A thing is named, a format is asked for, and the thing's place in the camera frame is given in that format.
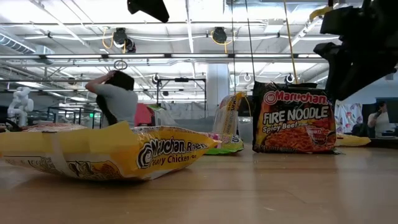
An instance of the table surface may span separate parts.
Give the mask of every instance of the table surface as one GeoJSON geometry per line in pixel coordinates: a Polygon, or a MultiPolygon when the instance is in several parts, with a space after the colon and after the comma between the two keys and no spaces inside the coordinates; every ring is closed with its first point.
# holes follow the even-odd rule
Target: table surface
{"type": "Polygon", "coordinates": [[[0,161],[1,223],[397,223],[398,151],[204,156],[146,183],[89,182],[0,161]]]}

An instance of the person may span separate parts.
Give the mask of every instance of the person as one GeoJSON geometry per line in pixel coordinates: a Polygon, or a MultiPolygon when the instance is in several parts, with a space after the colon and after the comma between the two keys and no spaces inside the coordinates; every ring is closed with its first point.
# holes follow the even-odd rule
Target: person
{"type": "Polygon", "coordinates": [[[370,138],[381,137],[384,131],[391,130],[385,101],[376,103],[376,112],[369,115],[368,127],[370,138]]]}
{"type": "Polygon", "coordinates": [[[97,94],[96,102],[105,118],[103,127],[127,121],[134,127],[134,117],[138,102],[134,90],[134,79],[124,72],[113,70],[105,76],[86,84],[86,89],[97,94]]]}

